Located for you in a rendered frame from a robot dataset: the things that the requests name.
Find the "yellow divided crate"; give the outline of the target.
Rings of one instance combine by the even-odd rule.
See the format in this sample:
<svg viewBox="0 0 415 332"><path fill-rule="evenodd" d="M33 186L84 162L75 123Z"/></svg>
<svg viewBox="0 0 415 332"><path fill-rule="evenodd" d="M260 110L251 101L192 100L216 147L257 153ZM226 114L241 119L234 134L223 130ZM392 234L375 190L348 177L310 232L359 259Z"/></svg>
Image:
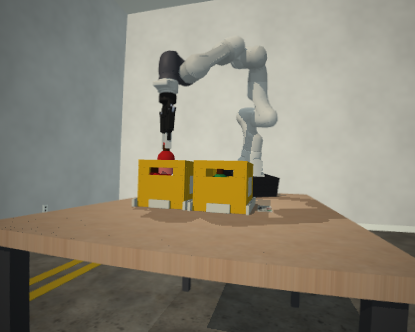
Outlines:
<svg viewBox="0 0 415 332"><path fill-rule="evenodd" d="M170 200L170 209L182 209L193 198L194 162L187 160L139 160L137 206L149 199ZM173 168L171 175L150 175L151 167Z"/></svg>
<svg viewBox="0 0 415 332"><path fill-rule="evenodd" d="M233 170L233 176L213 177L217 169ZM230 213L246 214L253 192L252 169L248 161L194 160L192 211L206 211L206 203L218 203L230 204Z"/></svg>

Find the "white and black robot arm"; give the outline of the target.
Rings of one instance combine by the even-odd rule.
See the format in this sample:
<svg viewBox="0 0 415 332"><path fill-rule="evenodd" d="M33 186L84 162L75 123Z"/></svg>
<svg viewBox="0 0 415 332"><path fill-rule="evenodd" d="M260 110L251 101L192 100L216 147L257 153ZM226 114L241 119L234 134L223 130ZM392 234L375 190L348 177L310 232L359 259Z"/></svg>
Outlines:
<svg viewBox="0 0 415 332"><path fill-rule="evenodd" d="M278 121L277 112L271 107L267 95L267 52L262 46L245 47L241 37L232 37L218 42L212 47L214 50L190 55L186 61L177 51L163 52L159 60L159 79L153 81L153 86L158 93L178 94L178 85L188 86L198 81L216 64L223 66L230 63L234 69L249 69L247 96L253 101L255 108L240 109L236 115L244 136L243 150L238 161L252 163L253 176L264 177L261 161L263 139L256 127L273 127Z"/></svg>

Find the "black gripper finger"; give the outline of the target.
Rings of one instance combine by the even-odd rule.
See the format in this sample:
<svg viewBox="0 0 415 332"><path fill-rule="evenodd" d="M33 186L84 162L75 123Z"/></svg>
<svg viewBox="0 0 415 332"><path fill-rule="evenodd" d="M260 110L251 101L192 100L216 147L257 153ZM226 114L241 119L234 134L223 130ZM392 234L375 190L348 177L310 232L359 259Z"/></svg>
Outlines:
<svg viewBox="0 0 415 332"><path fill-rule="evenodd" d="M164 108L162 107L162 112L159 112L160 114L160 133L162 133L162 148L163 149L163 143L165 142L165 116L164 116ZM162 117L161 117L162 115ZM163 118L163 121L162 121Z"/></svg>
<svg viewBox="0 0 415 332"><path fill-rule="evenodd" d="M167 107L164 106L164 116L166 117L166 131L165 133L165 148L171 149L172 147L172 131L174 131L176 107L170 104L169 115L167 114ZM168 127L167 127L168 125Z"/></svg>

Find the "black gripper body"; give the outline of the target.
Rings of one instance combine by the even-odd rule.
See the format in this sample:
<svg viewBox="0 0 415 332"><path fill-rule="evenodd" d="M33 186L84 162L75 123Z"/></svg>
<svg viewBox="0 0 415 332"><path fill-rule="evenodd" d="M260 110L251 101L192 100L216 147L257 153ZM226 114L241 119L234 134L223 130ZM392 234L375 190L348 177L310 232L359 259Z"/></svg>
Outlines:
<svg viewBox="0 0 415 332"><path fill-rule="evenodd" d="M162 104L162 107L167 107L167 114L169 113L170 104L172 106L177 102L177 95L171 92L162 92L159 94L159 103Z"/></svg>

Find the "white paper pick list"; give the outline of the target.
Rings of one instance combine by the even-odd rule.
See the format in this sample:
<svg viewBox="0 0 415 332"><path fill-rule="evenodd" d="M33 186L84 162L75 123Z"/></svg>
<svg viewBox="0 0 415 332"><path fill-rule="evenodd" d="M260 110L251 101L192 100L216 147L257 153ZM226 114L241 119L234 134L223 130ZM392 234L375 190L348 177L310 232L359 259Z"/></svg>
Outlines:
<svg viewBox="0 0 415 332"><path fill-rule="evenodd" d="M258 205L257 211L260 211L260 212L272 212L272 209L271 209L271 206Z"/></svg>

